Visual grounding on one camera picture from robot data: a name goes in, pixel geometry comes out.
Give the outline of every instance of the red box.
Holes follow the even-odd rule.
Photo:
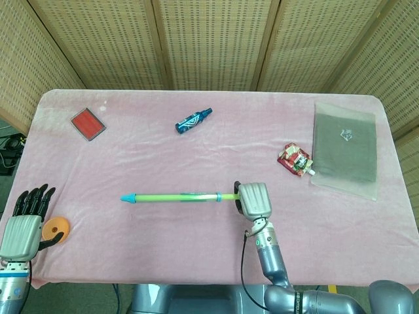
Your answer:
[[[71,119],[71,123],[88,141],[93,140],[106,129],[105,124],[87,108],[76,114]]]

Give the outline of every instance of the white sticker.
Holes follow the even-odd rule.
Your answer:
[[[345,141],[349,141],[352,138],[352,130],[342,129],[340,136],[343,137]]]

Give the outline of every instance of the pink tablecloth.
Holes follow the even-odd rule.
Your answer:
[[[294,141],[312,150],[314,105],[376,115],[378,201],[298,178],[276,158]],[[70,124],[88,107],[107,126],[88,142]],[[179,135],[174,124],[213,113]],[[18,195],[48,183],[48,218],[67,217],[67,240],[37,255],[34,285],[46,282],[240,282],[243,232],[234,202],[122,203],[137,193],[231,193],[233,182],[265,182],[291,282],[419,284],[419,235],[381,102],[372,96],[256,92],[53,90],[41,99],[1,221]],[[247,283],[267,283],[254,243]]]

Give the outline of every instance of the black cable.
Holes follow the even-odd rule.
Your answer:
[[[9,139],[5,139],[3,142],[1,142],[1,144],[0,144],[0,147],[6,142],[6,141],[8,141]],[[13,167],[15,167],[18,163],[16,162],[14,165],[10,165],[10,166],[6,166],[6,161],[5,161],[5,159],[3,158],[3,155],[1,154],[1,152],[0,152],[0,159],[1,159],[1,161],[2,161],[2,163],[3,163],[3,167],[4,168],[13,168]]]
[[[19,314],[21,314],[21,312],[24,310],[26,301],[27,301],[27,297],[29,296],[29,291],[31,290],[31,285],[32,285],[32,261],[29,261],[29,286],[27,288],[27,292],[25,295],[25,299],[24,299],[24,303],[22,303],[22,306],[19,310]]]
[[[251,295],[249,294],[249,292],[246,289],[246,286],[244,285],[244,280],[243,280],[243,260],[244,260],[244,249],[246,248],[246,241],[247,241],[247,236],[246,236],[246,232],[244,233],[244,238],[243,238],[243,251],[242,251],[242,261],[240,263],[240,279],[242,280],[242,286],[244,289],[244,292],[246,292],[247,296],[249,297],[249,299],[256,304],[257,306],[259,306],[261,309],[264,309],[265,311],[269,311],[265,306],[259,304],[255,299],[253,299],[251,297]]]
[[[119,297],[119,286],[117,283],[112,284],[113,290],[115,291],[115,294],[117,295],[117,301],[118,301],[118,308],[117,308],[117,314],[120,314],[120,297]]]

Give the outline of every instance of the blue spray bottle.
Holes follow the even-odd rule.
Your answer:
[[[187,130],[192,129],[195,125],[201,123],[204,121],[204,119],[212,113],[212,109],[208,108],[203,111],[198,111],[197,113],[194,113],[190,116],[188,116],[183,121],[180,121],[179,123],[175,124],[176,130],[182,134],[185,133]]]

